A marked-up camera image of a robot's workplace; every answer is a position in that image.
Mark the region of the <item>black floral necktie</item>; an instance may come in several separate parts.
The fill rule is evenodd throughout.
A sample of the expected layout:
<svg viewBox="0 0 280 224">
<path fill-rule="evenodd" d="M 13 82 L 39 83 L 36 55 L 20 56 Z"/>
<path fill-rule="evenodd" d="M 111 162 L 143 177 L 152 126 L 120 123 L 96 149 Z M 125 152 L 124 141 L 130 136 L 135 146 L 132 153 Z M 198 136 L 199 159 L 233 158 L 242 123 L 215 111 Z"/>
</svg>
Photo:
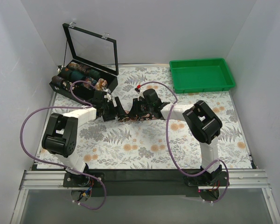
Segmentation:
<svg viewBox="0 0 280 224">
<path fill-rule="evenodd" d="M 120 122 L 128 121 L 146 121 L 146 120 L 155 120 L 162 119 L 154 116 L 152 113 L 141 113 L 141 114 L 117 114 L 117 120 Z"/>
</svg>

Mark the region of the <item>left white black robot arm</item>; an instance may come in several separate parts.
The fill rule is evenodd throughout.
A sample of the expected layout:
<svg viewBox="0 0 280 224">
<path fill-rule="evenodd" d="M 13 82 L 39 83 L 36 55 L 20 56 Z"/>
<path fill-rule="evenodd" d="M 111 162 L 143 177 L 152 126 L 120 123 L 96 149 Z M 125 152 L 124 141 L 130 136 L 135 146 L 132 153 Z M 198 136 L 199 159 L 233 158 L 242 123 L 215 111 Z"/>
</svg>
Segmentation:
<svg viewBox="0 0 280 224">
<path fill-rule="evenodd" d="M 113 98 L 105 91 L 95 91 L 93 100 L 94 107 L 87 105 L 68 113 L 51 114 L 42 138 L 42 148 L 59 158 L 68 172 L 75 174 L 74 181 L 81 187 L 89 183 L 90 175 L 84 171 L 86 163 L 75 151 L 78 128 L 97 119 L 98 109 L 103 109 L 106 120 L 125 114 L 119 97 Z"/>
</svg>

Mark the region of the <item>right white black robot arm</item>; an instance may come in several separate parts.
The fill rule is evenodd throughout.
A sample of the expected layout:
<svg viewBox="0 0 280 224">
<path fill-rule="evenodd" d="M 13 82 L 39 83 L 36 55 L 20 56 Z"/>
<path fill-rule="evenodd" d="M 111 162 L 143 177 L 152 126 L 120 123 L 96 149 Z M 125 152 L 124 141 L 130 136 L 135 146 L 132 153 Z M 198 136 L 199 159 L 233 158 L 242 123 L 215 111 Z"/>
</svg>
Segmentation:
<svg viewBox="0 0 280 224">
<path fill-rule="evenodd" d="M 168 103 L 161 101 L 155 89 L 141 90 L 138 86 L 135 91 L 138 93 L 138 97 L 133 99 L 128 117 L 136 120 L 146 120 L 148 118 L 165 120 L 168 152 L 175 167 L 187 178 L 197 178 L 206 185 L 215 184 L 222 172 L 217 144 L 223 124 L 207 103 L 202 100 L 190 105 L 181 105 L 177 102 Z M 170 120 L 186 122 L 192 135 L 199 142 L 202 162 L 201 171 L 197 174 L 187 174 L 175 161 L 169 143 L 168 126 Z"/>
</svg>

